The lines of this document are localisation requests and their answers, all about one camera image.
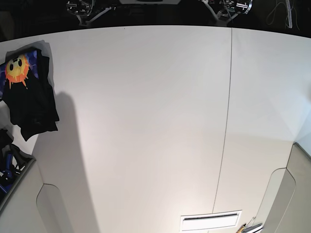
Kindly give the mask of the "tools at bottom edge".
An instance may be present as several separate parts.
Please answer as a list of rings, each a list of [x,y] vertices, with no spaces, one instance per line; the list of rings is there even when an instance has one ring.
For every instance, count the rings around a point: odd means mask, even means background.
[[[238,230],[237,233],[260,233],[263,230],[263,224],[259,223],[256,225],[250,225],[255,222],[255,217],[253,217],[247,224],[243,224]]]

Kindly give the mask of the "black T-shirt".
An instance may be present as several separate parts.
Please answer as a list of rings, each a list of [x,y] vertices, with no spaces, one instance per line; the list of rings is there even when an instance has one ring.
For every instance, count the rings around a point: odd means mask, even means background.
[[[0,66],[0,99],[8,106],[10,121],[20,127],[25,141],[58,130],[49,62],[40,49],[32,47],[13,54]]]

